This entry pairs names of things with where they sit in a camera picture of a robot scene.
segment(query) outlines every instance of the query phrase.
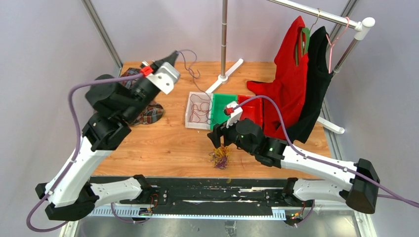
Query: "black garment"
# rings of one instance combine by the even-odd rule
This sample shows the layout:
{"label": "black garment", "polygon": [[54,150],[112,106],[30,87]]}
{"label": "black garment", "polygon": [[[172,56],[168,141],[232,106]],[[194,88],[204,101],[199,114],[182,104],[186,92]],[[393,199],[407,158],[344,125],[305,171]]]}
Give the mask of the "black garment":
{"label": "black garment", "polygon": [[327,88],[332,80],[326,63],[328,40],[326,28],[321,27],[310,37],[308,45],[307,89],[305,102],[298,122],[287,128],[287,133],[293,142],[305,143],[314,128],[322,108]]}

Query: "white rack foot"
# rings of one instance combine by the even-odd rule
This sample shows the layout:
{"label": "white rack foot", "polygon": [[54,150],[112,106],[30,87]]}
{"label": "white rack foot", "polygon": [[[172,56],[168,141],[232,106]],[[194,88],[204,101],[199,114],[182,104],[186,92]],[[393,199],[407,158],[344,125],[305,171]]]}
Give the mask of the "white rack foot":
{"label": "white rack foot", "polygon": [[228,81],[228,77],[231,76],[242,64],[243,64],[244,60],[241,58],[239,59],[228,71],[226,71],[225,73],[225,77],[222,77],[221,75],[218,75],[218,79],[217,81],[212,84],[212,86],[210,86],[208,88],[208,90],[206,90],[206,93],[213,93],[215,90],[217,90],[221,85],[226,84]]}
{"label": "white rack foot", "polygon": [[318,117],[317,118],[317,122],[320,123],[324,128],[337,133],[337,134],[343,134],[345,132],[345,129],[343,127],[339,127],[336,124],[327,121],[326,119],[322,118],[322,117]]}

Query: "robotic arm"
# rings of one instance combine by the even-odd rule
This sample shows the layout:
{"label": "robotic arm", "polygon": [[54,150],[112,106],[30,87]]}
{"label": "robotic arm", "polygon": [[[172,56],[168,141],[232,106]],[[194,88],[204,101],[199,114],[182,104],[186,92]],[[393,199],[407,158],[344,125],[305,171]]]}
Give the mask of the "robotic arm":
{"label": "robotic arm", "polygon": [[[208,137],[216,148],[221,146],[220,138],[223,137],[225,146],[233,143],[237,148],[255,156],[256,160],[263,165],[299,170],[324,179],[289,178],[283,190],[284,195],[290,195],[301,201],[311,199],[340,201],[356,211],[367,214],[375,212],[377,186],[346,170],[296,154],[287,141],[265,136],[262,128],[250,119],[239,121],[243,110],[237,108],[233,111],[233,108],[237,106],[236,102],[227,105],[225,113],[230,116],[230,119],[223,124],[216,124],[213,131],[208,133]],[[377,173],[368,160],[359,159],[357,163],[353,163],[330,159],[298,147],[297,149],[306,156],[354,169],[379,183]]]}
{"label": "robotic arm", "polygon": [[[86,93],[85,97],[96,113],[82,129],[77,160],[71,161],[72,154],[51,182],[36,187],[38,197],[43,198],[68,163],[73,162],[47,199],[50,204],[45,212],[50,220],[76,221],[98,206],[150,196],[151,186],[142,175],[107,184],[91,184],[88,180],[98,165],[131,132],[128,123],[136,119],[160,91],[168,94],[173,90],[180,77],[174,68],[177,56],[175,51],[151,65],[143,62],[141,72],[145,78],[135,82],[131,90],[119,83],[107,83],[92,86]],[[96,80],[110,78],[112,76],[103,75]]]}

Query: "plaid cloth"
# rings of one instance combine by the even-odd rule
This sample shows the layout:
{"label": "plaid cloth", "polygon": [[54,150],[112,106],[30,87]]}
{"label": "plaid cloth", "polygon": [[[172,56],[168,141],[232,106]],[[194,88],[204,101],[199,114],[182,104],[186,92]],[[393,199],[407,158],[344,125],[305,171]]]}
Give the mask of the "plaid cloth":
{"label": "plaid cloth", "polygon": [[[136,75],[140,73],[140,69],[138,68],[128,68],[126,72],[124,72],[121,77],[128,77],[132,75]],[[130,80],[130,81],[122,81],[121,84],[126,88],[130,89],[131,86],[135,84],[138,79]],[[133,123],[130,125],[139,125],[139,124],[152,124],[157,122],[159,119],[163,117],[165,110],[163,106],[161,106],[156,101],[151,101],[150,104],[140,113],[140,115],[135,119]]]}

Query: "white wall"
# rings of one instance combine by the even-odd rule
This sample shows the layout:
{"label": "white wall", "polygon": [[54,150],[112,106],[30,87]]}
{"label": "white wall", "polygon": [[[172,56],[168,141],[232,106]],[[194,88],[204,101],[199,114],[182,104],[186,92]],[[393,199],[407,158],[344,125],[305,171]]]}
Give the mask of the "white wall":
{"label": "white wall", "polygon": [[[184,48],[196,51],[199,61],[221,58],[222,0],[92,2],[124,62],[155,60]],[[296,2],[339,15],[347,1]],[[273,61],[287,29],[299,15],[266,0],[228,1],[227,60]],[[302,15],[308,26],[316,19]],[[321,25],[330,31],[334,24],[319,20],[317,27]]]}
{"label": "white wall", "polygon": [[[1,1],[0,32],[1,236],[58,236],[26,228],[34,188],[51,180],[74,148],[68,90],[115,75],[116,66],[80,0]],[[82,92],[74,102],[84,124],[92,108]],[[33,224],[59,224],[46,219],[44,207]]]}
{"label": "white wall", "polygon": [[[376,26],[358,44],[327,93],[346,159],[373,162],[381,183],[419,201],[419,80],[417,1],[359,1],[353,19]],[[351,40],[336,45],[337,60]],[[379,199],[372,216],[379,237],[417,236],[419,209]]]}

